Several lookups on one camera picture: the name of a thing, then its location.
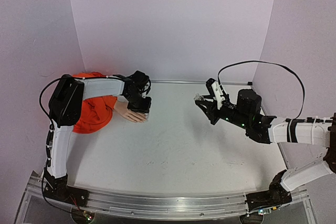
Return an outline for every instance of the orange cloth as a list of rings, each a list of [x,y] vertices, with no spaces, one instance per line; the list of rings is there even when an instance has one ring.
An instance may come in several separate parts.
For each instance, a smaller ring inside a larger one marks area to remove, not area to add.
[[[74,77],[105,77],[101,73],[80,73]],[[96,132],[107,125],[112,119],[112,110],[117,101],[116,97],[107,95],[86,99],[82,103],[79,121],[73,127],[76,133],[89,134]]]

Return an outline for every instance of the white wall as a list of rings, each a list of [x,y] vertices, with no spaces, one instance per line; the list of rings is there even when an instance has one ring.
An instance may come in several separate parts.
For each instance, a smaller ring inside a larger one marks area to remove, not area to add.
[[[261,60],[292,68],[306,87],[302,116],[336,112],[336,0],[275,0]],[[269,114],[296,116],[301,89],[284,70],[258,66],[254,86]],[[322,151],[316,146],[285,144],[290,165],[303,165]],[[307,185],[319,223],[335,223],[336,175]]]
[[[207,80],[221,66],[259,59],[273,0],[71,0],[87,70]],[[223,81],[247,82],[256,65]]]
[[[0,58],[0,223],[13,223],[31,172],[46,159],[39,93],[84,69],[70,0],[0,0]]]

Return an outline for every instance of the table surface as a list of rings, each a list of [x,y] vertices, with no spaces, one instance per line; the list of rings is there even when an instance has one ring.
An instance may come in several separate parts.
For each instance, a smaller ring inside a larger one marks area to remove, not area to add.
[[[240,89],[225,86],[232,102]],[[114,114],[93,134],[72,133],[69,185],[139,195],[213,195],[267,189],[286,169],[277,144],[258,144],[195,105],[204,84],[154,83],[148,121]]]

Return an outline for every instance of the human hand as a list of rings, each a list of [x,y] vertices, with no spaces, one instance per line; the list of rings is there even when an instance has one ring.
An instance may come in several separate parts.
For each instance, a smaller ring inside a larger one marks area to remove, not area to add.
[[[127,105],[128,102],[120,102],[117,100],[114,105],[114,110],[117,111],[123,118],[133,123],[143,123],[146,121],[145,114],[133,112],[127,108]]]

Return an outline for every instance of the robotic arm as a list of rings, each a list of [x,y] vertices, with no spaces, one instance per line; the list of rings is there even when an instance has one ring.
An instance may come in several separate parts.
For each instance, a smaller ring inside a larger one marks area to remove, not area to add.
[[[46,145],[46,197],[71,204],[72,197],[78,206],[86,204],[88,191],[67,186],[66,168],[70,135],[80,118],[82,101],[105,95],[122,95],[129,102],[128,109],[149,113],[151,98],[146,97],[149,90],[149,77],[139,71],[129,77],[115,75],[106,78],[73,78],[68,74],[62,76],[49,101],[49,116],[53,127],[50,127]]]
[[[277,174],[268,191],[246,195],[250,212],[275,209],[292,201],[291,191],[324,175],[336,173],[336,113],[329,119],[282,119],[260,114],[261,97],[252,89],[238,93],[232,104],[224,88],[214,79],[206,82],[209,95],[195,97],[195,104],[205,113],[212,125],[219,119],[235,124],[246,136],[263,144],[290,142],[315,144],[328,148],[325,157],[319,156],[302,168],[283,170]]]

